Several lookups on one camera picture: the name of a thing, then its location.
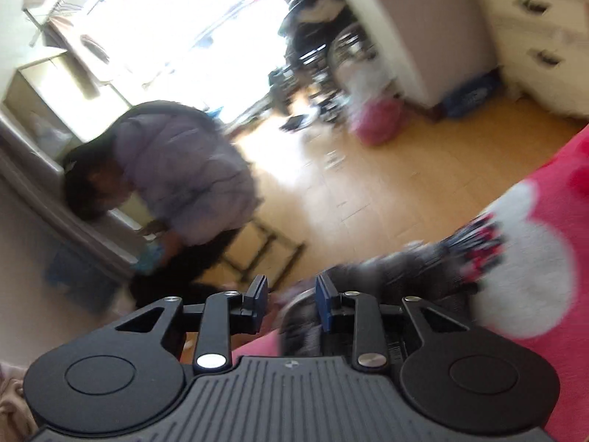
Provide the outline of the black white plaid shirt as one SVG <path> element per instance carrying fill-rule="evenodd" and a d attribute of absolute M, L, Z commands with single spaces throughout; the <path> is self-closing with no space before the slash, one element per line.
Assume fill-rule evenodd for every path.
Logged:
<path fill-rule="evenodd" d="M 398 305 L 404 297 L 420 297 L 472 319 L 471 300 L 482 276 L 501 262 L 503 244 L 499 222 L 485 213 L 439 242 L 413 242 L 399 252 L 337 264 L 322 274 L 339 292 L 367 293 L 387 305 Z M 279 355 L 320 354 L 314 286 L 311 277 L 279 295 Z"/>

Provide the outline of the black folding chair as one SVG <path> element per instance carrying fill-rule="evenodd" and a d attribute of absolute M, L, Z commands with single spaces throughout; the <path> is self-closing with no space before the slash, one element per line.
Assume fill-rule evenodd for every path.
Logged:
<path fill-rule="evenodd" d="M 254 218 L 197 282 L 242 290 L 256 276 L 265 276 L 269 288 L 278 290 L 306 249 L 306 242 L 296 241 L 260 218 Z"/>

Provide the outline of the lavender puffer jacket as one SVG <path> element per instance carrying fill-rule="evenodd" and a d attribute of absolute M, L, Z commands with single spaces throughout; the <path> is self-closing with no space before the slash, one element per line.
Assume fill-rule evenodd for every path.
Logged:
<path fill-rule="evenodd" d="M 250 165 L 206 113 L 141 104 L 111 130 L 113 154 L 150 214 L 185 245 L 241 228 L 260 204 Z"/>

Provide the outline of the pink plastic bag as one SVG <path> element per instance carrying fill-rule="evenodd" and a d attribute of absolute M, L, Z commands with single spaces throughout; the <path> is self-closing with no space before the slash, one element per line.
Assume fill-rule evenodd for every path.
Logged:
<path fill-rule="evenodd" d="M 403 101 L 384 96 L 354 108 L 348 118 L 349 132 L 368 147 L 381 146 L 393 140 L 404 124 Z"/>

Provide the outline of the red floral fleece blanket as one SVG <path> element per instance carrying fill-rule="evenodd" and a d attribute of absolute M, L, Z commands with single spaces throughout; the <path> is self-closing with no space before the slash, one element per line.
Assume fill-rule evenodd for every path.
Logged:
<path fill-rule="evenodd" d="M 317 356 L 278 329 L 234 351 L 265 441 L 584 441 L 588 437 L 588 136 L 481 214 L 502 259 L 463 318 L 420 297 L 342 292 Z"/>

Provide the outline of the wheelchair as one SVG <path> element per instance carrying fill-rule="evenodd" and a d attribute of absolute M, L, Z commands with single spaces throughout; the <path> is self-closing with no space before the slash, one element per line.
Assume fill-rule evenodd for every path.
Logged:
<path fill-rule="evenodd" d="M 336 72 L 377 56 L 352 8 L 345 0 L 289 0 L 279 36 L 286 41 L 286 63 L 268 75 L 274 109 L 292 115 L 293 96 L 304 90 L 325 122 L 337 121 L 348 90 Z"/>

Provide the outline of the cream bedside nightstand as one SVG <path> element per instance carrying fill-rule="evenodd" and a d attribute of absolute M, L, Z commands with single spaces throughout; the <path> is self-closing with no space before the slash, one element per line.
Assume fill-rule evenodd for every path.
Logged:
<path fill-rule="evenodd" d="M 502 80 L 547 110 L 588 117 L 588 0 L 478 0 Z"/>

